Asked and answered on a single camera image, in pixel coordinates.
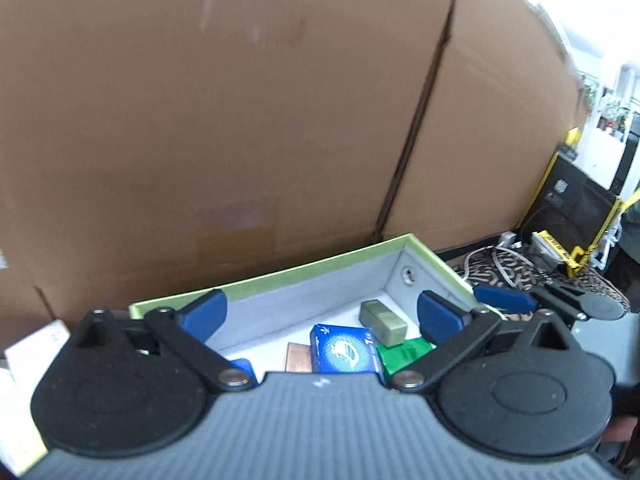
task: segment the open box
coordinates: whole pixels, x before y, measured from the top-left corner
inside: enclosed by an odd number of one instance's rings
[[[217,288],[228,314],[207,346],[229,360],[249,359],[259,381],[268,370],[284,370],[287,343],[309,344],[316,323],[361,326],[361,301],[386,304],[407,323],[407,339],[420,336],[416,304],[424,290],[465,310],[478,305],[471,288],[413,235]],[[140,318],[159,306],[180,309],[209,290],[134,303],[129,312]]]

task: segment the green box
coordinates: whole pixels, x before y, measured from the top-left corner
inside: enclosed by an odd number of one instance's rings
[[[385,377],[389,378],[405,366],[415,363],[423,355],[428,354],[435,348],[435,345],[421,337],[417,337],[408,339],[393,348],[387,348],[384,345],[377,345],[376,348],[378,349],[382,367],[385,370]]]

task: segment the black circular pad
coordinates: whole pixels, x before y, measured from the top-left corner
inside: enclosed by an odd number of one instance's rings
[[[581,352],[533,348],[454,368],[438,392],[446,419],[481,447],[528,458],[583,449],[605,429],[611,400]]]
[[[610,296],[587,292],[578,297],[580,308],[589,317],[603,320],[620,319],[625,315],[622,304]]]
[[[100,458],[141,454],[186,434],[204,410],[202,382],[173,357],[133,350],[105,359],[101,347],[81,355],[55,360],[33,394],[31,413],[49,448]]]
[[[602,380],[607,390],[611,390],[616,384],[616,372],[613,369],[613,366],[609,364],[603,357],[592,354],[590,352],[585,352],[587,355],[591,366],[596,372],[596,375]]]

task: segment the large cardboard box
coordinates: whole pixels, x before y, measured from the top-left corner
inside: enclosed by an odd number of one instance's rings
[[[0,0],[0,316],[367,244],[451,1]]]
[[[513,228],[574,126],[577,81],[523,0],[457,0],[386,224],[431,249]]]
[[[15,244],[8,200],[0,188],[0,349],[51,321],[26,261]]]

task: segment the metal bolt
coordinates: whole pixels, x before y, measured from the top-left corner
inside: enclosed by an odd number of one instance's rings
[[[238,368],[226,368],[218,374],[218,380],[226,386],[244,386],[251,379],[246,372]]]
[[[417,388],[424,383],[424,376],[415,370],[403,370],[393,375],[391,382],[399,388]]]
[[[485,306],[476,306],[473,308],[474,314],[488,314],[489,312],[491,312],[491,309],[488,309]]]
[[[411,286],[415,283],[415,271],[411,267],[403,267],[400,274],[405,285]]]

